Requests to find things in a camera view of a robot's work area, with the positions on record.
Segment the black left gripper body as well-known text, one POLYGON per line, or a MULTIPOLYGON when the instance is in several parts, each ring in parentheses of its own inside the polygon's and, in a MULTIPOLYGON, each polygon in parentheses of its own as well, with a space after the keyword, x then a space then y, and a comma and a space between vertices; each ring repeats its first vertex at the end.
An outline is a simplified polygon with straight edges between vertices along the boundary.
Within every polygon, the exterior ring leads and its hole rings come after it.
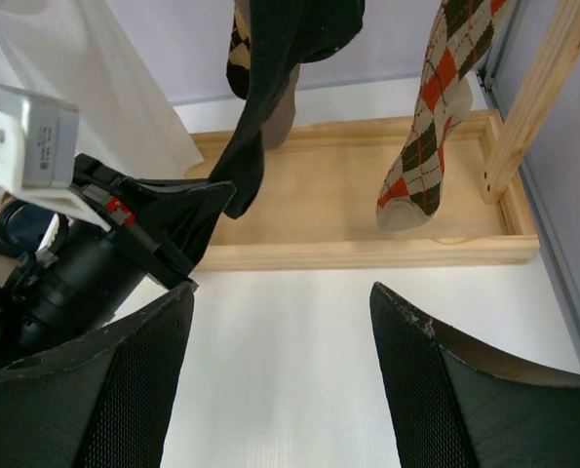
POLYGON ((20 260, 0 287, 0 361, 103 326, 145 276, 167 289, 188 282, 235 193, 230 181, 135 179, 85 154, 73 187, 107 228, 59 214, 54 241, 39 248, 10 230, 28 203, 0 211, 0 241, 20 260))

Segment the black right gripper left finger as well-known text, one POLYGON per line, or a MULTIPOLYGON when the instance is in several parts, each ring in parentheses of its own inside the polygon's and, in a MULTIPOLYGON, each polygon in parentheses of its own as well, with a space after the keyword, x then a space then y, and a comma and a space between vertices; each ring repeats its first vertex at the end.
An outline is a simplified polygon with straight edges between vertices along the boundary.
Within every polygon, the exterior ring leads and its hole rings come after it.
POLYGON ((182 285, 0 369, 0 467, 158 467, 194 306, 182 285))

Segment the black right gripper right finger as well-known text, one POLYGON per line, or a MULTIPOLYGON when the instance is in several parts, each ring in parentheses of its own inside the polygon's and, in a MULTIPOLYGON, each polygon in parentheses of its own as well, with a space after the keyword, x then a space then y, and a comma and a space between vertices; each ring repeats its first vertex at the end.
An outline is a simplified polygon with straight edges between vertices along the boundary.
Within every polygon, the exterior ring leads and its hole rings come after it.
POLYGON ((580 374, 514 356, 381 283, 369 298, 404 467, 580 467, 580 374))

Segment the beige orange argyle sock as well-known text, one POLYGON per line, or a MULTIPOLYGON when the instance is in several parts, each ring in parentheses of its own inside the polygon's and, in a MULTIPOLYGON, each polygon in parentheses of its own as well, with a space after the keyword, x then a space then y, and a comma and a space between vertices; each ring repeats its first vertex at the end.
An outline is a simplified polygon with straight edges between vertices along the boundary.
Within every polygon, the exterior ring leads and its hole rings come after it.
POLYGON ((466 78, 492 44, 512 5, 506 0, 443 1, 428 39, 413 120, 376 202, 376 223, 400 232, 427 223, 440 206, 445 140, 468 115, 466 78))

